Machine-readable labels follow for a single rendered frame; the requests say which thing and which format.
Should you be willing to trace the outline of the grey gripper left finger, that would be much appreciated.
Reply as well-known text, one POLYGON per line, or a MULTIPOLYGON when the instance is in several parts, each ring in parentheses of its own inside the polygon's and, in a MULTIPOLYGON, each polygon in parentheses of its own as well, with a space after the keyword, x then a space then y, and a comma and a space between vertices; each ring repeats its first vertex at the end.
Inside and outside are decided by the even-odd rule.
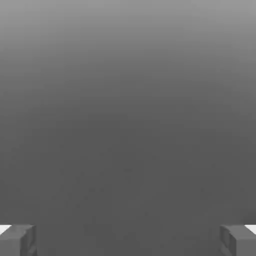
POLYGON ((37 226, 0 224, 0 256, 38 256, 37 226))

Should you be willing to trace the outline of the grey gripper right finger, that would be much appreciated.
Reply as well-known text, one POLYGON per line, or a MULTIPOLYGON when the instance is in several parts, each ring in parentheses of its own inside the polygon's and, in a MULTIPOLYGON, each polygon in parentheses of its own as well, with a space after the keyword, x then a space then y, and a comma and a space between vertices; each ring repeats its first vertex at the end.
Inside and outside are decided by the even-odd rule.
POLYGON ((221 225, 219 238, 223 256, 256 256, 256 224, 221 225))

